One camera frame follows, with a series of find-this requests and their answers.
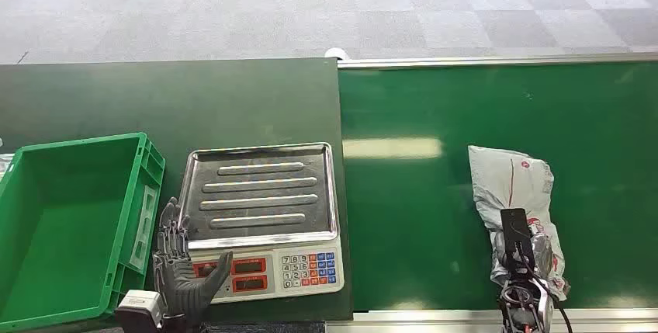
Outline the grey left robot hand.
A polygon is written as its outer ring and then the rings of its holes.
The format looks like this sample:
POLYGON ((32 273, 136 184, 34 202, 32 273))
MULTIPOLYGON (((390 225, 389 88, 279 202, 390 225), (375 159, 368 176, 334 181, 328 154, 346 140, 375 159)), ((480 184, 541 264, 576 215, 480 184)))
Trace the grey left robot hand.
POLYGON ((153 254, 154 286, 163 296, 166 317, 183 316, 187 325, 201 323, 203 314, 230 275, 234 253, 220 254, 208 276, 197 277, 188 248, 189 216, 172 197, 161 211, 153 254))

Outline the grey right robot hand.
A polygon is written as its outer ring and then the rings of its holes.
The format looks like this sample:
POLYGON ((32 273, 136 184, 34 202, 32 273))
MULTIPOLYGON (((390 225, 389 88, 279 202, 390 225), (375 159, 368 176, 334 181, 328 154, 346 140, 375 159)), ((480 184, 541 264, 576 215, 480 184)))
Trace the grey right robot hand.
MULTIPOLYGON (((504 234, 497 231, 492 237, 492 269, 490 278, 493 282, 503 285, 509 279, 509 272, 505 266, 504 234)), ((534 272, 541 279, 548 280, 552 269, 553 251, 550 237, 538 232, 531 237, 532 251, 535 260, 534 272)))

